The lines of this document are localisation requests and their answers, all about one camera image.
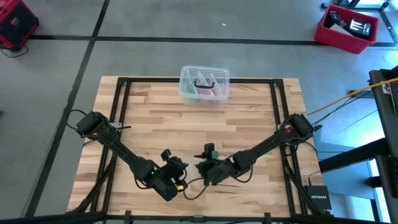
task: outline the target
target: concrete floor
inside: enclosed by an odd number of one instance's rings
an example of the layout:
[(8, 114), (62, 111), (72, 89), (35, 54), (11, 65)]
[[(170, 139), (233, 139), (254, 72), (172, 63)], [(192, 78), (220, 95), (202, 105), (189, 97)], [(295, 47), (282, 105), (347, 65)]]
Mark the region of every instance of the concrete floor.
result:
[[(324, 13), (319, 8), (322, 2), (110, 0), (99, 35), (313, 40)], [(90, 36), (103, 0), (25, 3), (39, 17), (36, 35)], [(386, 12), (395, 30), (397, 12), (393, 6)], [(378, 12), (364, 13), (380, 18)], [(381, 20), (377, 41), (392, 42)], [(27, 45), (30, 52), (22, 57), (0, 55), (0, 67), (6, 71), (0, 76), (0, 110), (4, 111), (0, 117), (0, 219), (24, 213), (88, 41), (30, 40)], [(92, 109), (104, 75), (178, 76), (182, 66), (192, 64), (226, 67), (232, 77), (299, 78), (307, 111), (313, 111), (347, 90), (366, 86), (370, 70), (392, 68), (397, 62), (397, 49), (384, 47), (370, 47), (355, 55), (325, 46), (96, 41), (73, 107)], [(377, 113), (340, 131), (374, 110), (374, 102), (361, 99), (331, 116), (324, 122), (317, 147), (366, 143), (370, 131), (380, 133)], [(310, 119), (316, 121), (326, 113)], [(364, 128), (369, 122), (376, 128)], [(36, 215), (65, 212), (82, 144), (76, 133), (65, 130)], [(347, 200), (335, 197), (343, 211), (336, 215), (347, 217)]]

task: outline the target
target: red crate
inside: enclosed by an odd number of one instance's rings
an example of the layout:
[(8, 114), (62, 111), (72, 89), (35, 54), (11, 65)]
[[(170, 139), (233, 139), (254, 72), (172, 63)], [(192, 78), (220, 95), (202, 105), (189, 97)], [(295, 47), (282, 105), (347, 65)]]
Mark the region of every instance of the red crate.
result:
[(20, 50), (38, 25), (22, 0), (0, 0), (0, 48)]
[[(359, 19), (364, 22), (369, 22), (371, 24), (371, 33), (369, 39), (365, 40), (362, 38), (343, 34), (341, 32), (337, 32), (335, 30), (326, 28), (324, 24), (330, 10), (338, 12), (343, 21), (345, 21), (346, 23), (348, 23), (352, 19)], [(379, 19), (375, 17), (367, 16), (342, 7), (329, 5), (321, 21), (319, 22), (317, 31), (313, 38), (321, 43), (338, 47), (340, 49), (352, 52), (354, 54), (359, 54), (367, 46), (375, 43), (378, 26), (379, 26)]]

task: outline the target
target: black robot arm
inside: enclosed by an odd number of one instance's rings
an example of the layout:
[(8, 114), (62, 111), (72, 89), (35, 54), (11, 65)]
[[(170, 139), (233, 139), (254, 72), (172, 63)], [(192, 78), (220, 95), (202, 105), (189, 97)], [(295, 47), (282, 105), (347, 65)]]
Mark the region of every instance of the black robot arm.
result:
[[(212, 158), (211, 155), (214, 151), (214, 144), (206, 144), (204, 153), (195, 156), (206, 159), (206, 161), (197, 164), (197, 168), (200, 175), (204, 178), (205, 185), (217, 185), (228, 177), (232, 177), (240, 182), (248, 182), (250, 178), (242, 181), (239, 180), (238, 177), (249, 171), (251, 171), (252, 174), (252, 166), (259, 157), (278, 146), (296, 146), (303, 143), (313, 136), (313, 132), (314, 128), (304, 115), (293, 114), (279, 126), (278, 130), (272, 136), (260, 142), (257, 146), (248, 150), (238, 151), (224, 160)], [(324, 211), (318, 209), (311, 201), (308, 193), (294, 175), (288, 162), (285, 163), (283, 171), (289, 175), (313, 213), (317, 215), (326, 214)]]
[(162, 158), (167, 164), (159, 167), (154, 161), (135, 155), (121, 143), (118, 130), (99, 112), (91, 111), (76, 126), (75, 130), (81, 137), (98, 141), (110, 148), (128, 164), (136, 180), (147, 189), (153, 188), (166, 201), (187, 187), (186, 182), (179, 177), (183, 175), (188, 164), (177, 157), (169, 157), (171, 153), (168, 149), (162, 153)]

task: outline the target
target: wooden table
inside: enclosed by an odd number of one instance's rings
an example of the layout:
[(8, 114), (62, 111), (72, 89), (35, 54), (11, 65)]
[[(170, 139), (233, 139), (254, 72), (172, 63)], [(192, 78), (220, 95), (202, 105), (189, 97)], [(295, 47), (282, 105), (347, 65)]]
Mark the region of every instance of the wooden table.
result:
[[(117, 79), (102, 77), (94, 111), (109, 116)], [(285, 78), (284, 84), (290, 113), (305, 113), (299, 80)], [(277, 92), (283, 121), (278, 89)], [(193, 155), (202, 153), (205, 143), (215, 143), (222, 158), (255, 146), (276, 129), (270, 86), (263, 83), (232, 83), (227, 104), (216, 109), (185, 105), (178, 95), (178, 83), (132, 83), (124, 125), (132, 128), (123, 131), (121, 141), (137, 155), (162, 166), (160, 153), (170, 149), (173, 155), (189, 163), (187, 181), (199, 177), (194, 164), (200, 159)], [(134, 215), (261, 217), (269, 212), (272, 217), (290, 217), (279, 150), (275, 148), (257, 160), (250, 182), (226, 179), (220, 185), (208, 187), (194, 201), (178, 194), (166, 202), (152, 189), (138, 189), (129, 167), (118, 159), (108, 214), (124, 215), (130, 210)], [(102, 145), (97, 142), (83, 148), (68, 210), (75, 208), (94, 185), (101, 151)], [(297, 156), (306, 185), (308, 175), (319, 171), (317, 156), (307, 144), (299, 146)], [(311, 181), (322, 184), (320, 173), (312, 175)], [(298, 193), (292, 186), (295, 209), (300, 213)], [(195, 182), (187, 189), (187, 195), (192, 197), (202, 188), (202, 181)]]

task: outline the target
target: yellow cable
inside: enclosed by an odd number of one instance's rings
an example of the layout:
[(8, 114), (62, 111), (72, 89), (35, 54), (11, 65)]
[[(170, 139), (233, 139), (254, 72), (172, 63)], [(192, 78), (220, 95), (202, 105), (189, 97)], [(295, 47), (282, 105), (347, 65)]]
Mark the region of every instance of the yellow cable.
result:
[(351, 97), (351, 96), (353, 96), (355, 94), (361, 93), (364, 90), (367, 90), (367, 89), (370, 89), (370, 88), (374, 88), (374, 87), (377, 87), (377, 86), (381, 86), (381, 85), (386, 84), (386, 83), (392, 83), (392, 82), (395, 82), (395, 81), (398, 81), (398, 78), (393, 78), (393, 79), (386, 80), (386, 81), (383, 81), (383, 82), (379, 82), (379, 83), (376, 83), (376, 84), (373, 84), (373, 85), (369, 85), (369, 86), (364, 87), (364, 88), (360, 88), (360, 89), (358, 89), (358, 90), (356, 90), (356, 91), (354, 91), (354, 92), (352, 92), (352, 93), (350, 93), (350, 94), (348, 94), (348, 95), (346, 95), (346, 96), (344, 96), (344, 97), (342, 97), (342, 98), (340, 98), (340, 99), (338, 99), (338, 100), (336, 100), (336, 101), (334, 101), (334, 102), (332, 102), (332, 103), (330, 103), (330, 104), (328, 104), (328, 105), (326, 105), (326, 106), (324, 106), (322, 108), (317, 109), (316, 111), (312, 111), (311, 113), (308, 114), (308, 116), (310, 116), (311, 114), (315, 114), (315, 113), (317, 113), (317, 112), (319, 112), (321, 110), (324, 110), (324, 109), (328, 108), (329, 106), (335, 105), (336, 103), (340, 102), (343, 99), (346, 99), (346, 98)]

